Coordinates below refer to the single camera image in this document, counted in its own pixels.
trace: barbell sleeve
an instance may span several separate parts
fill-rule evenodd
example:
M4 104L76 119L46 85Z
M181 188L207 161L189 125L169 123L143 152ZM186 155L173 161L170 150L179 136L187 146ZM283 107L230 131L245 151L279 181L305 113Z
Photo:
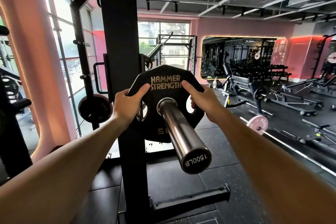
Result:
M159 103L171 142L184 172L197 174L211 163L211 152L171 99Z

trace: forearm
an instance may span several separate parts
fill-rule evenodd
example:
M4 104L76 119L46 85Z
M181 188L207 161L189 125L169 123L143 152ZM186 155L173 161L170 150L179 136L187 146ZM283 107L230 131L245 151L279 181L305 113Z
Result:
M275 223L334 223L336 194L290 154L223 108L224 132Z
M122 120L112 119L0 187L0 223L69 223L124 129Z

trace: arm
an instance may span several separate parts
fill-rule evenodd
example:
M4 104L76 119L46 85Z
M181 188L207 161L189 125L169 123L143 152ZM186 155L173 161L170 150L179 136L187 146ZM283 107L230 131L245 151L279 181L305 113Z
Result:
M115 96L114 116L0 187L0 223L69 223L116 138L136 116L145 84L137 94Z
M212 89L182 86L210 121L218 124L259 192L274 223L335 222L336 193L290 154L251 130L224 108Z

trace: hand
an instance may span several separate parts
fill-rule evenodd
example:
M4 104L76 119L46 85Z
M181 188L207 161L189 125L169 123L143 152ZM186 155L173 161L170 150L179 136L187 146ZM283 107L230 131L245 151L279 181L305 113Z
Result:
M191 95L191 107L195 108L196 104L205 111L211 122L217 123L218 117L225 107L221 105L214 91L202 85L204 92L199 92L189 82L184 80L182 81L182 86Z
M118 92L115 95L114 100L113 118L120 118L125 122L126 127L128 127L137 115L140 109L141 99L147 93L149 88L150 85L146 83L131 97L127 96L129 89Z

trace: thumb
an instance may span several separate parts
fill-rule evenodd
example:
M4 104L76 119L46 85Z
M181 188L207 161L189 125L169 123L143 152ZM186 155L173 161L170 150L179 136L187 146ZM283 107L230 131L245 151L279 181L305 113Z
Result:
M194 96L198 93L194 86L185 80L182 81L182 86L191 96Z
M141 99L147 93L149 88L150 88L149 83L144 84L135 94L136 98Z

